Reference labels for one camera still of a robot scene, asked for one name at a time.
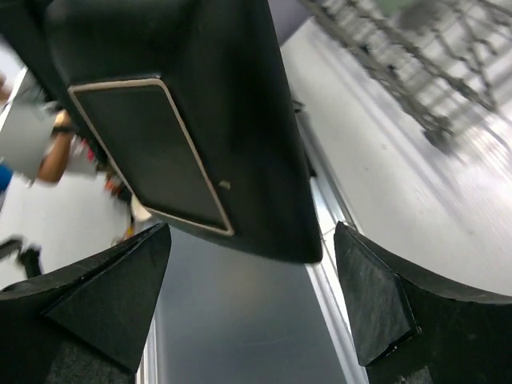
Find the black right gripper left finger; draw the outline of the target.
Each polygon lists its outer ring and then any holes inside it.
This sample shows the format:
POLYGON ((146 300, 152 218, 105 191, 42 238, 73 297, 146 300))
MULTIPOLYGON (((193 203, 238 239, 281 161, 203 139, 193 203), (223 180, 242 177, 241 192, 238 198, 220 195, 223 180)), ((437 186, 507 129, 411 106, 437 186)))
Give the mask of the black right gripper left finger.
POLYGON ((159 223, 1 292, 3 383, 133 383, 170 256, 159 223))

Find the black square floral plate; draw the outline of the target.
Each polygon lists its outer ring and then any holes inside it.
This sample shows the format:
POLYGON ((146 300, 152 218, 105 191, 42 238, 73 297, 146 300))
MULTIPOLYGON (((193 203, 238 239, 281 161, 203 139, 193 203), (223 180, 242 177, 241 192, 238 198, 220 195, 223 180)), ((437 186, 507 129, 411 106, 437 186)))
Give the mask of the black square floral plate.
POLYGON ((266 1, 4 1, 1 39, 152 216, 315 264, 322 241, 266 1))

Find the aluminium table front rail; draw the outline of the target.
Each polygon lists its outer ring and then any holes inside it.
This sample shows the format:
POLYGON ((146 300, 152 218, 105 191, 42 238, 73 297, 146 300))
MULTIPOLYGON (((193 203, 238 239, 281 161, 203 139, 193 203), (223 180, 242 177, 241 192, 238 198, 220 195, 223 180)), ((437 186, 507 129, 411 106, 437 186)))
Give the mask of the aluminium table front rail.
POLYGON ((366 370, 358 364, 345 298, 338 280, 334 234, 339 223, 355 226, 330 175, 330 164, 305 112, 296 114, 312 173, 310 185, 321 231, 323 260, 307 269, 326 322, 346 383, 367 383, 366 370))

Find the person in background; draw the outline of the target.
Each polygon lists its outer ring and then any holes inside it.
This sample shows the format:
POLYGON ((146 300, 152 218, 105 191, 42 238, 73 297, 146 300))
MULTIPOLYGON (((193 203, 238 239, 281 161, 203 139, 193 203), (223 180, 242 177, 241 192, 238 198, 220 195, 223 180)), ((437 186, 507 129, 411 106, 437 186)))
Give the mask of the person in background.
POLYGON ((27 68, 1 90, 1 200, 13 176, 57 184, 65 174, 94 177, 98 161, 65 110, 52 111, 27 68))

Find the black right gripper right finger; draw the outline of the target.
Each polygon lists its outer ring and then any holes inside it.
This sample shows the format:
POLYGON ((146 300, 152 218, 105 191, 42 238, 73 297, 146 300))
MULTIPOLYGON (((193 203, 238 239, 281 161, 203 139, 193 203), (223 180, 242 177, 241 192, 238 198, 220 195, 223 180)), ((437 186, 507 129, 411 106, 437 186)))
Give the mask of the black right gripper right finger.
POLYGON ((509 383, 511 298, 389 252, 348 225, 334 248, 358 364, 371 383, 509 383))

